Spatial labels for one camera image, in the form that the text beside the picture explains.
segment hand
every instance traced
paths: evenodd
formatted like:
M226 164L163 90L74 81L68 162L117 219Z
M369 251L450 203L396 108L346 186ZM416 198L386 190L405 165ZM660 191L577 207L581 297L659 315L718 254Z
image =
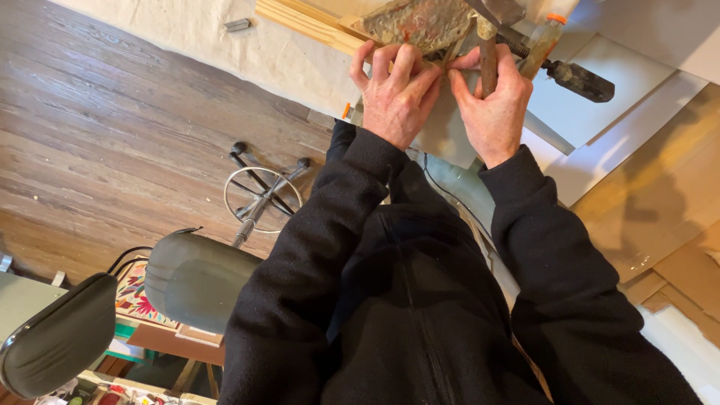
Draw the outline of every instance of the hand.
M520 148L525 111L528 109L533 84L520 76L510 48L498 49L498 88L481 100L482 81L477 81L470 94L462 74L456 69L480 69L480 49L448 63L452 93L460 106L470 143L491 169L515 156Z
M363 128L404 151L425 125L440 95L442 70L423 64L423 55L412 45L388 45L375 51L372 79L363 64L374 43L362 45L350 67L350 77L362 92L365 113ZM390 62L395 62L390 70Z

